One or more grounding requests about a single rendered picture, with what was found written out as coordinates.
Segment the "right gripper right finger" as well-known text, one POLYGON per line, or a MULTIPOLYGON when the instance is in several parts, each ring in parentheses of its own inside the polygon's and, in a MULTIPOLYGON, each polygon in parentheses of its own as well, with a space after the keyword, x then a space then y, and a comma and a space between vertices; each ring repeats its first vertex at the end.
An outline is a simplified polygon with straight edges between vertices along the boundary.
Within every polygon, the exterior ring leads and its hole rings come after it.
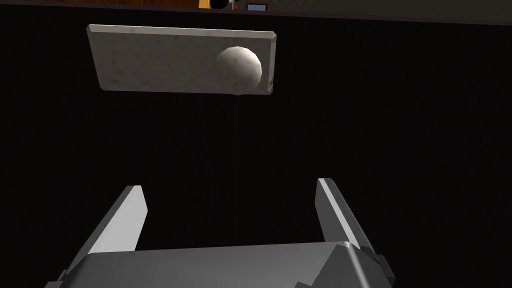
POLYGON ((318 178, 314 205, 325 242, 349 242, 375 254, 371 243, 332 178, 318 178))

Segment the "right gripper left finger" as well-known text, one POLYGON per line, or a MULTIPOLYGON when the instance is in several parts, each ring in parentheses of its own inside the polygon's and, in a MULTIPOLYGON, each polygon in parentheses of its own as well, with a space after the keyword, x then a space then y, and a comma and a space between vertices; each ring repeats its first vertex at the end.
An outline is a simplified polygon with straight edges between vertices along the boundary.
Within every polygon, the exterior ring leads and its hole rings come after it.
POLYGON ((66 273, 92 253, 134 251, 147 213, 142 187, 127 186, 78 251, 66 273))

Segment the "grey stone ball knob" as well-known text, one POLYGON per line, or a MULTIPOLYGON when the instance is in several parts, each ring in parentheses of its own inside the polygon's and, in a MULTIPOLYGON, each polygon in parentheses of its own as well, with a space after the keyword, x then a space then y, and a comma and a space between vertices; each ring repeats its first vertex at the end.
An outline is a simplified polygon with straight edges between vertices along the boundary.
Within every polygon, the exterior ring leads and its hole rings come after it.
POLYGON ((229 47, 219 53, 213 71, 220 85, 235 89, 255 88, 263 75, 257 55, 241 46, 229 47))

